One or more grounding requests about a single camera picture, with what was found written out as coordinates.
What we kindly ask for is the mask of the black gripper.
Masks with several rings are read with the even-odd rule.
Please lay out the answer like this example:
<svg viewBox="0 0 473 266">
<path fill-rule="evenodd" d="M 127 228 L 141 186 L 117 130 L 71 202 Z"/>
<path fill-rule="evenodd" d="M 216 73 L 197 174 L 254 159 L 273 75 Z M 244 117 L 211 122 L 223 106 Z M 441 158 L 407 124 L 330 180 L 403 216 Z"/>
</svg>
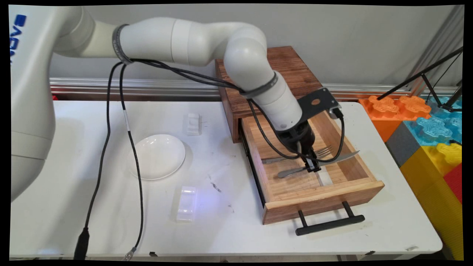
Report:
<svg viewBox="0 0 473 266">
<path fill-rule="evenodd" d="M 311 173 L 320 171 L 321 167 L 314 153 L 315 134 L 308 121 L 304 121 L 285 131 L 276 131 L 279 141 L 288 149 L 304 155 L 306 170 Z"/>
</svg>

